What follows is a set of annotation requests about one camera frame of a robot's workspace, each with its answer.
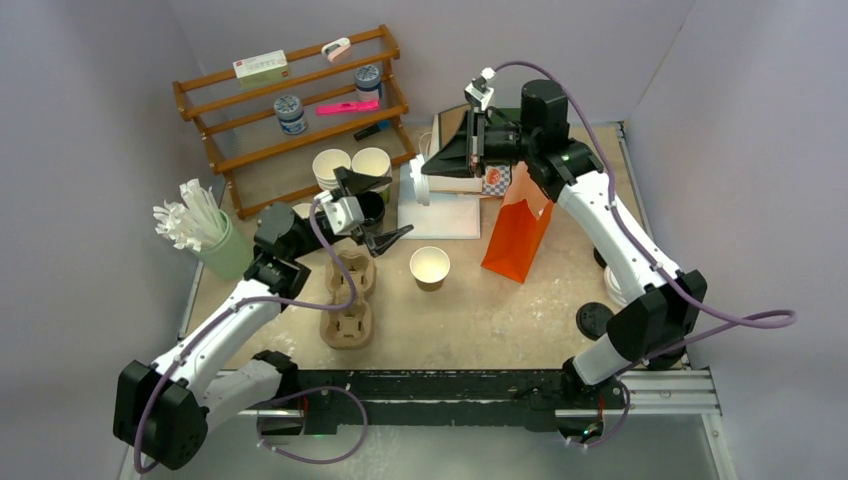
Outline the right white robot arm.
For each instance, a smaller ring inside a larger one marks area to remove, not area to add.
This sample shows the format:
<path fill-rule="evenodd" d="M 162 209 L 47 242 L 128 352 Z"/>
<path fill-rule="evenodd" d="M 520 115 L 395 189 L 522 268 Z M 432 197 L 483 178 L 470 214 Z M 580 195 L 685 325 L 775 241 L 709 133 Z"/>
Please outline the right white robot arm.
<path fill-rule="evenodd" d="M 696 270 L 681 270 L 653 243 L 620 204 L 600 150 L 570 137 L 563 88 L 552 80 L 525 83 L 516 122 L 491 121 L 494 90 L 484 77 L 472 80 L 464 94 L 471 109 L 463 125 L 422 174 L 472 178 L 490 165 L 524 164 L 543 194 L 582 227 L 622 290 L 625 305 L 606 333 L 564 364 L 564 399 L 584 407 L 599 396 L 600 383 L 625 367 L 665 348 L 679 352 L 697 317 L 686 298 L 703 300 L 706 280 Z"/>

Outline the white pink clip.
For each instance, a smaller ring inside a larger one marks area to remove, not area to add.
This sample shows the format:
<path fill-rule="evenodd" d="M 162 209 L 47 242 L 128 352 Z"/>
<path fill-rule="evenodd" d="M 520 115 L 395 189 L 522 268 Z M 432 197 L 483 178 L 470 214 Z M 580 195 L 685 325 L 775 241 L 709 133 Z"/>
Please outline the white pink clip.
<path fill-rule="evenodd" d="M 325 44 L 321 48 L 321 54 L 330 64 L 339 64 L 346 61 L 351 54 L 352 43 L 348 37 L 342 37 Z"/>

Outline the wooden shelf rack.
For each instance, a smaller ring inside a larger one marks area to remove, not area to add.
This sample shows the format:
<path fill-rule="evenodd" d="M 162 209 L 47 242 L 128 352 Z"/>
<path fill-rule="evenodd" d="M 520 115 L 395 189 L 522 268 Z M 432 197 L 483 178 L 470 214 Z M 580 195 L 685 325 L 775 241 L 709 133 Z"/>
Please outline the wooden shelf rack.
<path fill-rule="evenodd" d="M 237 171 L 302 147 L 319 147 L 335 137 L 386 122 L 404 148 L 390 165 L 396 167 L 415 157 L 416 148 L 402 123 L 408 101 L 392 69 L 400 57 L 397 40 L 386 25 L 348 40 L 351 45 L 381 45 L 345 61 L 326 62 L 313 72 L 296 73 L 263 57 L 239 60 L 227 70 L 173 83 L 176 108 L 184 121 L 197 128 L 210 169 L 224 178 L 239 218 L 253 216 L 267 204 L 243 204 Z M 191 102 L 193 92 L 243 80 L 249 72 L 266 75 L 270 71 L 276 73 L 274 80 L 262 86 L 199 105 Z"/>

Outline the blue white jar left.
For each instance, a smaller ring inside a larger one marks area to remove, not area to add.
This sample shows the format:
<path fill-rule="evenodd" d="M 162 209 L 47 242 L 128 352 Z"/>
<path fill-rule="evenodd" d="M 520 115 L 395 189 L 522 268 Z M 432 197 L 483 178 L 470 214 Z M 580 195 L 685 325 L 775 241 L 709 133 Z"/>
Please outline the blue white jar left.
<path fill-rule="evenodd" d="M 308 128 L 304 107 L 301 100 L 294 95 L 278 97 L 273 105 L 274 112 L 286 135 L 299 135 Z"/>

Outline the pink marker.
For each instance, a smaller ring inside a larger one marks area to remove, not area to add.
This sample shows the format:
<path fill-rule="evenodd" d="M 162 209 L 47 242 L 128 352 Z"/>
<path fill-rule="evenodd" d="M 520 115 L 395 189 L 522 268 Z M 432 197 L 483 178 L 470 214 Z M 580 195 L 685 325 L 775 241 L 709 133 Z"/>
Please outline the pink marker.
<path fill-rule="evenodd" d="M 357 102 L 342 102 L 336 104 L 320 105 L 315 108 L 317 116 L 345 115 L 353 113 L 374 112 L 381 108 L 378 99 Z"/>

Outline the black blue marker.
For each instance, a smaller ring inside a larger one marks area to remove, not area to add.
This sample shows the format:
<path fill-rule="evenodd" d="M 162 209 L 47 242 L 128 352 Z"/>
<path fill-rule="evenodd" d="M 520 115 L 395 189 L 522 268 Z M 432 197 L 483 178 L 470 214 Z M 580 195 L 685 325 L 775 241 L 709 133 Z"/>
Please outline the black blue marker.
<path fill-rule="evenodd" d="M 391 122 L 389 120 L 382 120 L 377 123 L 374 123 L 368 127 L 365 127 L 353 134 L 353 138 L 359 142 L 365 140 L 383 130 L 386 130 L 391 127 Z"/>

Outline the black paper cup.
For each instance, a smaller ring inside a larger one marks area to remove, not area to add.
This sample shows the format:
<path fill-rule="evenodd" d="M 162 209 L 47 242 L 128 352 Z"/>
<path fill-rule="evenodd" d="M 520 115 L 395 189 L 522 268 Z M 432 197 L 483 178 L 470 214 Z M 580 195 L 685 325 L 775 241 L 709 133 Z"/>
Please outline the black paper cup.
<path fill-rule="evenodd" d="M 381 234 L 386 212 L 386 204 L 381 195 L 368 191 L 359 194 L 357 199 L 364 217 L 363 230 L 375 235 Z"/>

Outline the green paper bag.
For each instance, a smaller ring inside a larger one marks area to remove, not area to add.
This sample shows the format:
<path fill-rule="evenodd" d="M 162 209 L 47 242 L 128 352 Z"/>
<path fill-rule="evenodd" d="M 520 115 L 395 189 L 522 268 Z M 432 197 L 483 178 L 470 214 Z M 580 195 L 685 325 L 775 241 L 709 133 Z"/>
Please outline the green paper bag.
<path fill-rule="evenodd" d="M 438 114 L 438 142 L 440 147 L 444 147 L 454 137 L 459 127 L 464 124 L 463 117 L 469 110 L 470 106 L 463 104 Z M 504 114 L 506 119 L 496 114 L 490 114 L 489 117 L 492 124 L 500 125 L 507 122 L 518 123 L 520 121 L 520 109 L 518 107 L 499 107 L 499 110 Z"/>

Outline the blue white jar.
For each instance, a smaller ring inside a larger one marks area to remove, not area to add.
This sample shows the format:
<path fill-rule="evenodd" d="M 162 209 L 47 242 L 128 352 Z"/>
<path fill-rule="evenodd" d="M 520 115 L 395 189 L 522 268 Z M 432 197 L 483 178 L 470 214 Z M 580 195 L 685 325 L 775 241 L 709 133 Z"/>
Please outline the blue white jar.
<path fill-rule="evenodd" d="M 360 102 L 380 100 L 382 93 L 382 76 L 380 68 L 375 64 L 360 66 L 354 70 L 355 91 Z"/>
<path fill-rule="evenodd" d="M 273 105 L 274 112 L 286 135 L 299 135 L 308 128 L 304 107 L 301 100 L 294 95 L 278 97 Z"/>

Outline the white cup lid picked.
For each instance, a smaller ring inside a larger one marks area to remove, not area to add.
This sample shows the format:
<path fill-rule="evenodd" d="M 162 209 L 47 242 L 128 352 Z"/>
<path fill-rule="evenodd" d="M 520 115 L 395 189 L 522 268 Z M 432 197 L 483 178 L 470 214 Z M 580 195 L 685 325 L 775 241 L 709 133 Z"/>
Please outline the white cup lid picked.
<path fill-rule="evenodd" d="M 412 182 L 415 200 L 419 205 L 430 205 L 430 190 L 428 177 L 423 173 L 422 169 L 426 164 L 426 159 L 422 154 L 417 155 L 409 161 L 410 179 Z"/>

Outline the orange paper bag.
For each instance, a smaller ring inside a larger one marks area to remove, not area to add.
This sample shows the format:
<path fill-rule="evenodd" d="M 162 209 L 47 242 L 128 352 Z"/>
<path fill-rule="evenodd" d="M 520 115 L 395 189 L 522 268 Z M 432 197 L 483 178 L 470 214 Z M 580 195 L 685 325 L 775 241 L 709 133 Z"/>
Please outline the orange paper bag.
<path fill-rule="evenodd" d="M 554 203 L 531 178 L 525 162 L 512 170 L 481 266 L 524 283 L 551 221 Z"/>

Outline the left white cup stack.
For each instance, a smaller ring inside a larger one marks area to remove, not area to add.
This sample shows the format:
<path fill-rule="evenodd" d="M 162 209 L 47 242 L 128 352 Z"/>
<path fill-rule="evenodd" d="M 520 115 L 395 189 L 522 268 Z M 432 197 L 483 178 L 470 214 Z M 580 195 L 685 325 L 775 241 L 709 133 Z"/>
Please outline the left white cup stack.
<path fill-rule="evenodd" d="M 312 162 L 312 171 L 319 187 L 333 190 L 338 187 L 336 168 L 350 168 L 351 157 L 344 150 L 326 149 L 318 153 Z"/>

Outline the brown paper cup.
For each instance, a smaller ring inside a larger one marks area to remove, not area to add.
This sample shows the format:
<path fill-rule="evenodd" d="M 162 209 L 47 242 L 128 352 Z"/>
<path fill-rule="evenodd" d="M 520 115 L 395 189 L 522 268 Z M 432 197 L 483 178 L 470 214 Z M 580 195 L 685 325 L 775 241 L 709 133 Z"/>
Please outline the brown paper cup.
<path fill-rule="evenodd" d="M 308 219 L 310 217 L 311 207 L 312 205 L 309 203 L 300 203 L 294 205 L 292 207 L 292 210 L 298 217 L 302 219 Z"/>
<path fill-rule="evenodd" d="M 416 285 L 425 292 L 439 290 L 450 268 L 451 261 L 447 253 L 434 246 L 419 248 L 409 261 L 409 269 Z"/>

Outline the black cup lid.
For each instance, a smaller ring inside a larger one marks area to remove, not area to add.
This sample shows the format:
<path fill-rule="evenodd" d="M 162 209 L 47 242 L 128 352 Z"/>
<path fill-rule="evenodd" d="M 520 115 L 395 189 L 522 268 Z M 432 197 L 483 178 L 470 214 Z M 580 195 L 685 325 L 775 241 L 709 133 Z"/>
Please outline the black cup lid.
<path fill-rule="evenodd" d="M 582 305 L 576 312 L 576 326 L 588 339 L 596 341 L 607 332 L 607 324 L 613 317 L 613 311 L 599 302 Z"/>
<path fill-rule="evenodd" d="M 605 269 L 607 267 L 607 262 L 604 257 L 601 255 L 597 248 L 593 249 L 593 257 L 595 262 L 602 268 Z"/>

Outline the right white cup stack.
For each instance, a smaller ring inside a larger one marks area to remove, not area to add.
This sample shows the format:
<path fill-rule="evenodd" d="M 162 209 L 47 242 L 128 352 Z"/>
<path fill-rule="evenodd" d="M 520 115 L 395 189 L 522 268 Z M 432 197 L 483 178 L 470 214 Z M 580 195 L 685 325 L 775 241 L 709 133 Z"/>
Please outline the right white cup stack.
<path fill-rule="evenodd" d="M 366 147 L 359 150 L 351 159 L 354 172 L 368 176 L 391 176 L 392 158 L 383 149 Z"/>

